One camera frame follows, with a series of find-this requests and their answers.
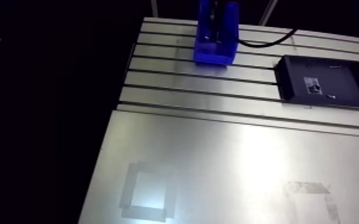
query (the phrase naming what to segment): metal surface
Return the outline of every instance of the metal surface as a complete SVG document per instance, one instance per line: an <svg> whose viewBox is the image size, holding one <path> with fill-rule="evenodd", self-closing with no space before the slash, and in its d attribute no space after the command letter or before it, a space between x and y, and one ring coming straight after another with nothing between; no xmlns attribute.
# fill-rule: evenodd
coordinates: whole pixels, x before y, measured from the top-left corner
<svg viewBox="0 0 359 224"><path fill-rule="evenodd" d="M142 32L166 33L173 35L195 36L196 26L144 23L141 27ZM260 30L239 30L239 38L244 41L273 42L284 36L283 33L272 33ZM293 35L292 39L287 39L281 45L295 45L309 48L326 49L330 51L342 51L359 54L359 42L340 41L334 39L317 38L312 36Z"/></svg>
<svg viewBox="0 0 359 224"><path fill-rule="evenodd" d="M184 36L172 36L172 35L158 35L142 33L138 38L139 43L155 44L155 45L167 45L167 46L178 46L178 47L189 47L192 48L194 45L193 37ZM262 54L276 57L282 57L284 54L294 54L301 56L310 57L325 57L327 58L339 58L345 60L357 60L359 61L359 54L352 54L340 51L328 51L316 48L304 48L299 46L288 46L288 45L276 45L269 48L248 48L243 45L238 46L238 52L250 53L250 54Z"/></svg>
<svg viewBox="0 0 359 224"><path fill-rule="evenodd" d="M262 18L259 21L259 26L266 26L266 23L268 19L271 16L271 13L273 12L274 8L277 5L278 0L270 0L267 4L266 9L264 10L264 13L262 15Z"/></svg>
<svg viewBox="0 0 359 224"><path fill-rule="evenodd" d="M298 30L222 67L192 62L195 25L145 18L79 223L359 223L359 108L284 103L273 70L359 61L359 38Z"/></svg>
<svg viewBox="0 0 359 224"><path fill-rule="evenodd" d="M81 224L159 223L119 207L139 162L172 170L175 210L165 223L359 223L359 137L119 111L110 124ZM133 202L162 209L155 184Z"/></svg>
<svg viewBox="0 0 359 224"><path fill-rule="evenodd" d="M194 20L176 20L171 18L153 18L153 17L147 17L144 19L144 21L152 22L152 23L168 23L168 24L179 24L179 25L192 25L195 26L197 24L197 21ZM265 26L254 26L254 25L244 25L240 24L239 29L241 30L256 30L256 31L263 31L263 32L270 32L270 33L282 33L287 34L291 31L291 29L287 28L278 28L278 27L265 27ZM353 43L359 43L359 38L353 37L353 36L344 36L344 35L336 35L331 33L320 33L320 32L313 32L313 31L307 31L307 30L298 30L294 35L297 36L308 36L312 38L320 38L320 39L333 39L336 41L341 42L353 42Z"/></svg>
<svg viewBox="0 0 359 224"><path fill-rule="evenodd" d="M155 89L122 89L120 101L359 127L359 111Z"/></svg>
<svg viewBox="0 0 359 224"><path fill-rule="evenodd" d="M134 56L170 58L191 61L193 58L193 49L176 48L170 46L150 46L137 45L135 47ZM233 66L254 66L262 69L273 69L280 61L279 56L255 55L255 54L237 54L235 56Z"/></svg>

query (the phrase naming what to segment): metal table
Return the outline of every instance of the metal table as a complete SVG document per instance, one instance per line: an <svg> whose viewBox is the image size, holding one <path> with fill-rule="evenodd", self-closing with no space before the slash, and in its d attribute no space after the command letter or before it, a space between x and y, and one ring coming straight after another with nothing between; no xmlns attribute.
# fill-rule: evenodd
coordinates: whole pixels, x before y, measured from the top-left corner
<svg viewBox="0 0 359 224"><path fill-rule="evenodd" d="M359 108L283 103L272 70L284 54L359 60L359 38L300 30L225 68L191 61L195 33L145 18L79 223L359 223Z"/></svg>

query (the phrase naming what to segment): label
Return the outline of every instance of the label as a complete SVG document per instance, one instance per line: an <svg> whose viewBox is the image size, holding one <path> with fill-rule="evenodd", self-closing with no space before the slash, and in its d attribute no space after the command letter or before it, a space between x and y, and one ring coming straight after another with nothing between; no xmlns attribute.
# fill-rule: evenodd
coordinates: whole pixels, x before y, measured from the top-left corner
<svg viewBox="0 0 359 224"><path fill-rule="evenodd" d="M317 78L304 77L306 90L309 94L322 95L321 86Z"/></svg>

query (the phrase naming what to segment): black tray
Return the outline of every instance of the black tray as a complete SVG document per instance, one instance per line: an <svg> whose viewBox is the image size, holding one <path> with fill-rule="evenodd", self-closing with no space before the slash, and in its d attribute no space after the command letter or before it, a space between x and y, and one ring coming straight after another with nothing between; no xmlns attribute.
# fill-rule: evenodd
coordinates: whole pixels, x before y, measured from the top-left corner
<svg viewBox="0 0 359 224"><path fill-rule="evenodd" d="M286 101L359 107L359 61L285 55L275 71Z"/></svg>

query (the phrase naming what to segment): dark background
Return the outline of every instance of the dark background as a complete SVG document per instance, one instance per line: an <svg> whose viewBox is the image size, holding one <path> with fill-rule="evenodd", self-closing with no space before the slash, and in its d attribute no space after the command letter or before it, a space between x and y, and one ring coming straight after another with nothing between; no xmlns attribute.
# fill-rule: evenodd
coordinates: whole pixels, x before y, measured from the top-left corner
<svg viewBox="0 0 359 224"><path fill-rule="evenodd" d="M257 24L268 0L240 4ZM198 1L158 0L195 20ZM0 1L0 223L76 223L150 1ZM359 1L279 0L267 26L359 37Z"/></svg>

